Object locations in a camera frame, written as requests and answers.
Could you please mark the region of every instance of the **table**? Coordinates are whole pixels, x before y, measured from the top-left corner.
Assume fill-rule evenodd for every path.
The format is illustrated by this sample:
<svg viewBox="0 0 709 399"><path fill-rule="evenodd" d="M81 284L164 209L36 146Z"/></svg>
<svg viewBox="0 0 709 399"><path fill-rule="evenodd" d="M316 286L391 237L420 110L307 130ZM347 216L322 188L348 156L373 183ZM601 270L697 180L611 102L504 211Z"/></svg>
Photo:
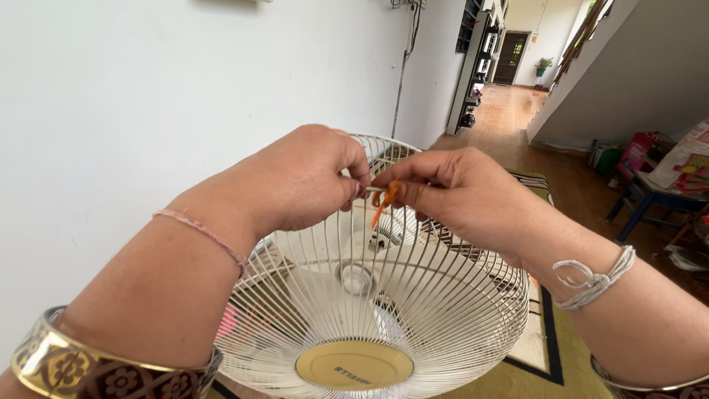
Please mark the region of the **table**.
<svg viewBox="0 0 709 399"><path fill-rule="evenodd" d="M630 201L630 197L633 196L637 199L637 207ZM623 193L618 198L618 201L613 205L613 208L608 213L605 218L607 222L612 222L613 219L618 215L618 212L626 205L630 208L632 212L630 219L625 223L623 230L620 231L618 237L615 238L615 242L622 244L630 232L635 228L639 222L649 222L658 224L660 226L671 226L676 228L681 228L683 224L672 224L666 222L665 219L672 212L699 212L706 206L709 201L709 195L707 193L699 195L681 195L675 194L664 188L658 187L653 182L647 179L647 172L634 172L632 181L625 187ZM658 204L667 207L667 212L665 212L662 220L652 219L645 217L645 212L650 208L651 205Z"/></svg>

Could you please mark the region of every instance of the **white thread bracelet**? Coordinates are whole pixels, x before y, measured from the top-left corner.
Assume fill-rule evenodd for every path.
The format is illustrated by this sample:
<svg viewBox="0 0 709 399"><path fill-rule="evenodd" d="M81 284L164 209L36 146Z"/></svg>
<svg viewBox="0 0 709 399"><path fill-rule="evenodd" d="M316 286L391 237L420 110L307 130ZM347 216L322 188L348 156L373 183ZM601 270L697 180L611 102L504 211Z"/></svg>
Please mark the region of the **white thread bracelet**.
<svg viewBox="0 0 709 399"><path fill-rule="evenodd" d="M577 268L584 272L586 275L586 281L583 283L577 283L571 278L562 278L557 276L559 281L561 281L565 286L571 288L583 288L588 287L588 290L575 295L572 299L566 302L555 302L560 309L563 310L577 310L581 307L588 305L593 302L605 292L608 287L613 285L620 277L630 270L632 265L635 264L635 250L632 246L627 245L623 247L623 254L620 255L618 262L615 263L608 274L594 273L588 266L584 265L579 261L559 261L554 263L552 269L556 270L563 266L571 266Z"/></svg>

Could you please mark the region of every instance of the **fan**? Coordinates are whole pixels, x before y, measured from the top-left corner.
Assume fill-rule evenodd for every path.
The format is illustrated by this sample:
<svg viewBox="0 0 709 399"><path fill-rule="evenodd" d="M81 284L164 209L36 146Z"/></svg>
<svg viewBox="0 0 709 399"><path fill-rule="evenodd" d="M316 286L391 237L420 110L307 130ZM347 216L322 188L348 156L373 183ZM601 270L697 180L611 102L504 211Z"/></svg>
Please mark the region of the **fan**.
<svg viewBox="0 0 709 399"><path fill-rule="evenodd" d="M419 152L352 137L373 177ZM280 398L428 398L502 360L527 322L526 273L409 207L372 228L375 211L357 199L259 243L217 334L220 372Z"/></svg>

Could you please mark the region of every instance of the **green plant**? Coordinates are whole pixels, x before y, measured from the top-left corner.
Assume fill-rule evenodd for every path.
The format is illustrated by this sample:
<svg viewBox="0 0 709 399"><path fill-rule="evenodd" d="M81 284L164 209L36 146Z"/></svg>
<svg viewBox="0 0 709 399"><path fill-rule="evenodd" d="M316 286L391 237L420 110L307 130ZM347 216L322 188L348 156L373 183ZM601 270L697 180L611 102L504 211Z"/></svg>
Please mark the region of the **green plant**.
<svg viewBox="0 0 709 399"><path fill-rule="evenodd" d="M537 64L537 68L542 68L545 70L548 67L551 67L552 63L553 63L552 62L553 59L554 59L553 57L552 58L542 58L541 60L539 60L539 64Z"/></svg>

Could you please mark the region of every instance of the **tiled floor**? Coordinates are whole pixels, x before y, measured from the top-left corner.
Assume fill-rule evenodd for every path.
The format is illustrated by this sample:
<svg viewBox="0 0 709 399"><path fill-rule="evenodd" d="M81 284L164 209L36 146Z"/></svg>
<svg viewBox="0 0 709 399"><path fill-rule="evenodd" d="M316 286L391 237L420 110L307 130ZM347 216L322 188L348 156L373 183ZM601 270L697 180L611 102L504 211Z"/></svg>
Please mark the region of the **tiled floor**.
<svg viewBox="0 0 709 399"><path fill-rule="evenodd" d="M524 129L546 96L546 93L532 95L532 90L524 87L488 84L483 89L482 104L476 110L472 129L462 129L458 136L442 135L432 149L474 146L506 168L542 173L549 181L559 210L596 233L614 239L629 214L624 209L612 224L605 222L605 216L620 196L619 190L607 186L609 177L597 175L587 166L585 158L527 145ZM660 211L651 209L649 215ZM675 283L709 303L709 285L696 282L664 255L663 248L675 233L672 228L641 223L626 242Z"/></svg>

